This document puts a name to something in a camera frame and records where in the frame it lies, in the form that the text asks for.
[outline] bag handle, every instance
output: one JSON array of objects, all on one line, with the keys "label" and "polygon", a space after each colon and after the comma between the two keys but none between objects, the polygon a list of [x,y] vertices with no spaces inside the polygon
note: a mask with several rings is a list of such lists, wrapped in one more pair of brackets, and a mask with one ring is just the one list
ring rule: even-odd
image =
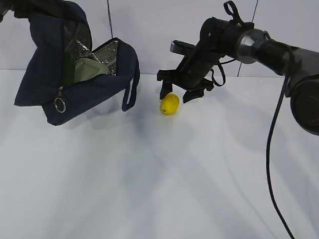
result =
[{"label": "bag handle", "polygon": [[130,108],[132,108],[135,105],[137,87],[140,81],[140,76],[141,76],[140,64],[139,64],[139,60],[136,59],[135,75],[133,78],[132,91],[131,91],[131,97],[129,102],[128,102],[128,99],[129,99],[131,84],[129,83],[125,88],[125,93],[124,93],[123,103],[122,103],[122,110],[124,112],[128,111]]}]

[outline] white backdrop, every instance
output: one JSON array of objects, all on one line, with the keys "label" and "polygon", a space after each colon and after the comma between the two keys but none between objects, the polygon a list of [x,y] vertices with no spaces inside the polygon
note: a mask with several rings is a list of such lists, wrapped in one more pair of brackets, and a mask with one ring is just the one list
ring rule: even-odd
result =
[{"label": "white backdrop", "polygon": [[[170,43],[199,41],[206,19],[230,19],[224,10],[225,0],[110,0],[115,36],[130,43],[137,51],[144,74],[159,69],[176,69],[182,57],[170,53]],[[251,21],[256,0],[237,1],[242,18]],[[237,76],[239,63],[225,65],[229,76]]]}]

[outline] green object in bag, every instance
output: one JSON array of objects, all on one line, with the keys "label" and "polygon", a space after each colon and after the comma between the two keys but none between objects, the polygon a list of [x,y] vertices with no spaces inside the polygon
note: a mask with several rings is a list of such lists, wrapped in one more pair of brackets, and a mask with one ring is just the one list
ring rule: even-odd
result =
[{"label": "green object in bag", "polygon": [[89,58],[76,61],[74,82],[87,81],[101,74],[109,74],[109,68],[106,65]]},{"label": "green object in bag", "polygon": [[63,86],[70,86],[74,83],[75,65],[74,56],[70,52],[65,52]]}]

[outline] zipper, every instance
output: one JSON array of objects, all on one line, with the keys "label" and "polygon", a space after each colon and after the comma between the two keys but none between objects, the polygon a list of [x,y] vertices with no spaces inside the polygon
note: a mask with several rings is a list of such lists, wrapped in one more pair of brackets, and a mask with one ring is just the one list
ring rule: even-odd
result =
[{"label": "zipper", "polygon": [[65,101],[62,99],[62,91],[63,91],[64,87],[63,86],[60,86],[59,89],[58,89],[58,96],[55,98],[54,100],[54,106],[56,108],[56,110],[59,112],[59,113],[64,113],[66,111],[66,104],[65,104]]}]

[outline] yellow lemon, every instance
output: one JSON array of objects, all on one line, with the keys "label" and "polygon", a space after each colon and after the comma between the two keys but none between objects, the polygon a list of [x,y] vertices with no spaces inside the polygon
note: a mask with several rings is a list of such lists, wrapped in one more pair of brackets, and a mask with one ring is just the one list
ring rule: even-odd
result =
[{"label": "yellow lemon", "polygon": [[179,98],[177,95],[170,93],[167,96],[164,97],[164,99],[161,101],[160,105],[160,111],[166,115],[172,115],[176,113],[179,107]]}]

